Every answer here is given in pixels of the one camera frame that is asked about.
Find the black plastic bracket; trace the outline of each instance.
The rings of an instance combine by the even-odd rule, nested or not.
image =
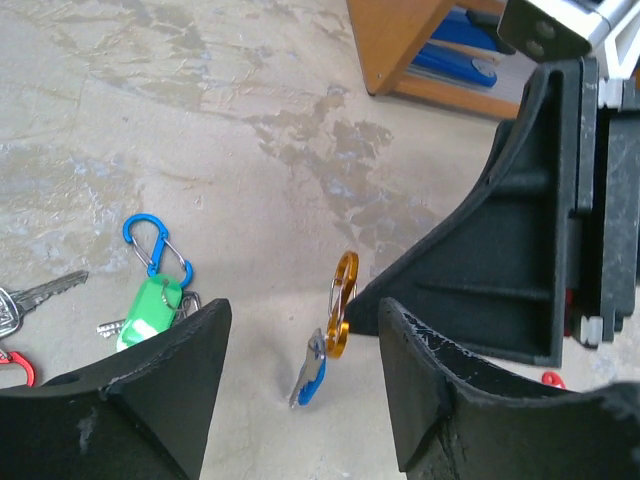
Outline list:
[[[41,387],[0,390],[0,478],[197,480],[230,327],[215,300]]]
[[[409,480],[640,476],[640,384],[579,394],[486,362],[402,305],[380,305],[380,352]]]
[[[377,335],[391,297],[522,363],[560,366],[565,318],[600,317],[613,341],[634,309],[640,218],[640,105],[624,87],[599,109],[594,59],[538,67],[464,202],[347,305],[351,331]]]

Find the green key fob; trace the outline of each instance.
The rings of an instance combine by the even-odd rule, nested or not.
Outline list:
[[[120,352],[168,330],[181,301],[182,288],[175,278],[164,273],[147,278],[127,314],[116,350]]]

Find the key blade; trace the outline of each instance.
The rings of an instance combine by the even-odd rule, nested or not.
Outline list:
[[[89,272],[86,270],[78,270],[77,272],[64,275],[63,277],[56,278],[37,287],[22,290],[13,297],[13,301],[18,306],[20,314],[24,315],[42,304],[45,300],[48,300],[52,295],[58,295],[72,287],[85,283],[88,276]]]
[[[103,338],[109,338],[113,335],[118,335],[124,326],[124,320],[116,320],[115,322],[108,322],[98,325],[96,332]]]

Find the stained floor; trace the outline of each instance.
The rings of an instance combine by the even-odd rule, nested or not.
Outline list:
[[[112,354],[96,325],[145,278],[121,227],[151,212],[234,312],[202,478],[403,478],[376,339],[351,337],[308,408],[286,400],[342,252],[362,287],[424,236],[495,122],[369,97],[344,0],[5,0],[0,40],[0,284],[91,274],[3,347],[42,380]],[[567,341],[566,383],[639,379],[638,340],[628,322],[598,352]]]

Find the silver key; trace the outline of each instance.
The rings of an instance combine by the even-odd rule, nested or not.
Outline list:
[[[16,332],[22,326],[24,316],[49,297],[85,283],[88,276],[89,272],[79,270],[27,290],[9,293],[0,288],[0,338]]]
[[[324,335],[322,330],[316,328],[311,335],[311,338],[307,342],[307,357],[298,375],[298,381],[291,397],[289,397],[289,406],[295,407],[298,404],[298,397],[302,389],[310,382],[315,381],[318,378],[322,364],[326,358],[326,344],[324,341]]]
[[[171,326],[178,325],[185,318],[194,312],[200,310],[200,295],[196,292],[185,291],[182,294],[182,301],[180,302],[180,308],[176,313],[176,317],[173,319]],[[107,322],[98,325],[96,331],[102,335],[103,338],[109,338],[113,335],[119,335],[124,326],[124,320],[116,320],[115,322]]]

